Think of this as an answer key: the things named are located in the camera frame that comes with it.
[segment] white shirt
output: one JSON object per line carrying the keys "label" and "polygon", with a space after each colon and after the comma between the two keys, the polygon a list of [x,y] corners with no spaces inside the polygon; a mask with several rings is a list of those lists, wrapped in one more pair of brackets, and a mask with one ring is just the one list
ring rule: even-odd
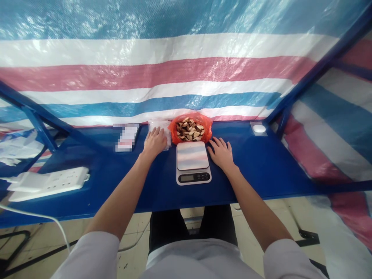
{"label": "white shirt", "polygon": [[[52,279],[115,279],[119,239],[91,232],[76,244]],[[292,240],[271,244],[263,257],[266,279],[323,279]],[[193,239],[167,244],[148,256],[142,279],[262,279],[243,260],[239,248],[219,239]]]}

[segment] white power strip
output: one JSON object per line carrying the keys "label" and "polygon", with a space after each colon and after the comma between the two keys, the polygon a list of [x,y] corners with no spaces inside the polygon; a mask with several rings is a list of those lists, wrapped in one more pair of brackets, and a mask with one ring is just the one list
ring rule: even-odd
{"label": "white power strip", "polygon": [[[8,190],[15,191],[9,198],[10,202],[22,202],[25,200],[31,200],[34,198],[41,198],[44,196],[55,195],[67,191],[80,189],[84,182],[90,177],[88,174],[89,169],[86,167],[78,167],[74,169],[62,170],[57,172],[51,172],[48,174],[33,174],[33,176],[40,176],[38,185],[30,185],[31,180],[24,179],[22,183],[12,183]],[[27,187],[32,189],[39,188],[39,191],[26,191]]]}

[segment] black pants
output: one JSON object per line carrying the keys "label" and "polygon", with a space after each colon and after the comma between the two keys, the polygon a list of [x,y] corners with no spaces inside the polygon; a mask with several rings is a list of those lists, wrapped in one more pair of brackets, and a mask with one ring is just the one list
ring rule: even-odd
{"label": "black pants", "polygon": [[230,205],[204,208],[199,234],[189,235],[179,209],[153,212],[150,218],[150,253],[166,244],[186,240],[217,238],[238,246]]}

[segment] right hand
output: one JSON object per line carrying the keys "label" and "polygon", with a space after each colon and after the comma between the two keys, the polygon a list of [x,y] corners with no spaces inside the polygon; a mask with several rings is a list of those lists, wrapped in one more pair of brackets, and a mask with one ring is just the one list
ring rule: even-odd
{"label": "right hand", "polygon": [[214,153],[209,146],[207,147],[208,152],[213,162],[226,172],[230,167],[235,166],[231,144],[229,142],[226,144],[222,138],[213,137],[213,139],[214,141],[210,140],[209,142],[214,148]]}

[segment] finger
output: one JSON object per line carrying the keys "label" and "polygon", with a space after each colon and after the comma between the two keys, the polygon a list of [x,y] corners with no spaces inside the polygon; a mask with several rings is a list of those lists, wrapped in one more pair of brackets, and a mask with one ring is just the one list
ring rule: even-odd
{"label": "finger", "polygon": [[213,139],[214,139],[214,141],[216,142],[216,144],[217,144],[218,146],[222,146],[222,143],[220,142],[220,140],[219,140],[218,138],[213,137]]}
{"label": "finger", "polygon": [[207,146],[207,149],[208,149],[210,157],[214,161],[214,158],[215,158],[216,155],[213,153],[213,150],[209,146]]}
{"label": "finger", "polygon": [[156,131],[156,128],[154,128],[154,129],[152,130],[152,132],[150,132],[149,137],[152,136],[152,135],[155,133],[155,131]]}
{"label": "finger", "polygon": [[164,128],[160,130],[159,135],[160,135],[161,137],[164,136]]}
{"label": "finger", "polygon": [[216,150],[216,148],[218,147],[217,144],[214,142],[214,141],[209,141],[210,145],[213,146],[214,150]]}
{"label": "finger", "polygon": [[164,146],[164,148],[167,146],[167,142],[168,142],[167,137],[164,137],[163,138],[163,146]]}
{"label": "finger", "polygon": [[154,136],[157,136],[159,134],[159,131],[160,131],[160,127],[156,128],[156,130],[154,132]]}
{"label": "finger", "polygon": [[222,138],[220,138],[220,142],[221,142],[221,144],[222,144],[225,148],[227,148],[226,143],[225,143],[225,141],[224,141]]}

